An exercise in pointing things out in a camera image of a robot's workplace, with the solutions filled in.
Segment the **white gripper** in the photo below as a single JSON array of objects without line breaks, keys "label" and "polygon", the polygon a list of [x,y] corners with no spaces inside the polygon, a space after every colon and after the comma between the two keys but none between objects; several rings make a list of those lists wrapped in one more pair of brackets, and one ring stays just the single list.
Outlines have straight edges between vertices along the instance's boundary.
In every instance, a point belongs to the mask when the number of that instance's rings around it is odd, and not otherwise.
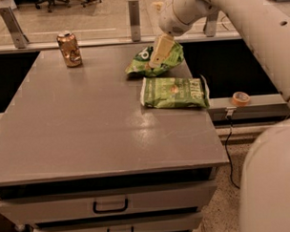
[{"label": "white gripper", "polygon": [[192,28],[193,0],[166,0],[153,2],[153,8],[159,13],[159,27],[164,32],[155,38],[153,52],[149,61],[151,68],[156,68],[170,54],[174,46],[173,36],[180,36]]}]

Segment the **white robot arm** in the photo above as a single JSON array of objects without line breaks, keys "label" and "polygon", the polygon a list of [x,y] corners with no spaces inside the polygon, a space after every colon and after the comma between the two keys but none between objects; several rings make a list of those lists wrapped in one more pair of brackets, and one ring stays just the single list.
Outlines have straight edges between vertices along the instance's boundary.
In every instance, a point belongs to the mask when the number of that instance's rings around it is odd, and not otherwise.
[{"label": "white robot arm", "polygon": [[[163,36],[152,61],[202,17],[223,12],[258,61],[245,91],[280,95],[290,108],[290,17],[268,0],[166,0],[159,11]],[[290,118],[264,131],[249,149],[241,174],[239,232],[290,232]]]}]

